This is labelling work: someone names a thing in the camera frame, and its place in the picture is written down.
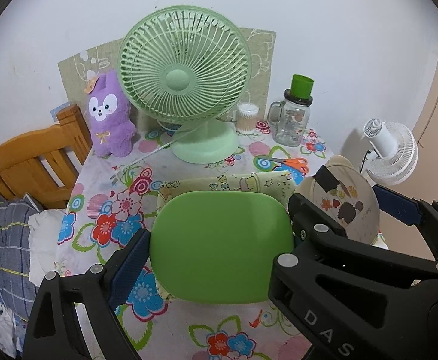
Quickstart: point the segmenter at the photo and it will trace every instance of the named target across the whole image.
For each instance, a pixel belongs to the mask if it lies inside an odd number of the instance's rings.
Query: jar handle
[[[275,102],[271,103],[271,105],[269,107],[269,111],[268,111],[268,123],[270,123],[273,126],[276,126],[278,121],[279,121],[279,119],[281,118],[282,104],[283,104],[283,101],[275,101]],[[276,108],[279,108],[280,111],[277,114],[278,115],[277,119],[276,120],[272,120],[272,118],[271,118],[271,111],[273,111],[273,114],[276,114],[277,113]]]

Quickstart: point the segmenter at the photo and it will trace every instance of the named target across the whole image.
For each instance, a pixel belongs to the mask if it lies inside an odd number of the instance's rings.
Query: fan base
[[[178,140],[171,145],[172,152],[181,160],[192,164],[222,161],[233,155],[239,146],[236,132],[227,123],[215,119],[186,123],[177,130],[174,138]]]

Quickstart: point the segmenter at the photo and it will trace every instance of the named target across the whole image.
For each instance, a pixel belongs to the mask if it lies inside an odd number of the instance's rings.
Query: black jar lid
[[[312,96],[310,96],[308,99],[300,99],[299,97],[296,97],[290,93],[290,89],[286,89],[284,91],[284,98],[289,100],[290,102],[299,104],[299,105],[305,105],[310,106],[312,104]]]

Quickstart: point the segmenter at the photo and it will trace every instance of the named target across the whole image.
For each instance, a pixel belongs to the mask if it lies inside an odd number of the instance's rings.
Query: wooden bed frame
[[[78,172],[64,149],[70,147],[79,162],[92,147],[89,129],[78,106],[57,113],[59,124],[18,135],[0,145],[0,195],[7,200],[27,192],[46,208],[64,208]],[[42,156],[64,184],[57,185],[38,157]]]

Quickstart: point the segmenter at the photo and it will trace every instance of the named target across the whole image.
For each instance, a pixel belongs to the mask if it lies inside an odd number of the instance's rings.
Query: yellow stripe
[[[21,225],[21,226],[30,227],[27,223],[13,222],[13,223],[11,223],[10,225],[4,226],[4,227],[0,226],[0,229],[1,229],[1,230],[7,230],[9,227],[12,227],[12,226],[14,226],[14,225]]]
[[[22,272],[12,271],[11,269],[7,269],[7,268],[0,267],[0,271],[4,271],[4,272],[10,273],[10,274],[14,274],[14,275],[18,275],[18,276],[24,276],[25,278],[29,277],[28,274],[24,274]]]

